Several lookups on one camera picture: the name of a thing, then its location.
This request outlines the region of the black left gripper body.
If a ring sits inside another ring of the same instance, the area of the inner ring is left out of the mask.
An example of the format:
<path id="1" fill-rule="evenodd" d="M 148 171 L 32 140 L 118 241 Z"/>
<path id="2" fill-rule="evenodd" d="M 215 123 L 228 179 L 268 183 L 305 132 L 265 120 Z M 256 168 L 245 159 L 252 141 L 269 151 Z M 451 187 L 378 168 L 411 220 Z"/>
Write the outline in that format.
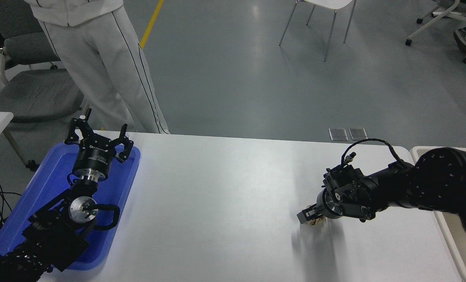
<path id="1" fill-rule="evenodd" d="M 101 135 L 82 139 L 73 166 L 74 175 L 80 177 L 88 171 L 97 171 L 101 177 L 107 177 L 116 154 L 115 145 L 110 142 L 111 139 Z"/>

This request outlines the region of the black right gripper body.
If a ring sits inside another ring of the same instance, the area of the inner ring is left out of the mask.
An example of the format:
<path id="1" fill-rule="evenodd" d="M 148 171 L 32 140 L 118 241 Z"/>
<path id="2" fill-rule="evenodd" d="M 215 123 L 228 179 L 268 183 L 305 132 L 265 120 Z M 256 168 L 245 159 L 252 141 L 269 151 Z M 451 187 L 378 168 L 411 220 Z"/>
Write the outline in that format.
<path id="1" fill-rule="evenodd" d="M 326 192 L 320 192 L 317 196 L 316 204 L 320 204 L 321 207 L 321 215 L 315 215 L 315 219 L 322 219 L 322 218 L 327 218 L 331 219 L 332 214 L 329 210 L 328 204 L 327 204 L 327 193 Z"/>

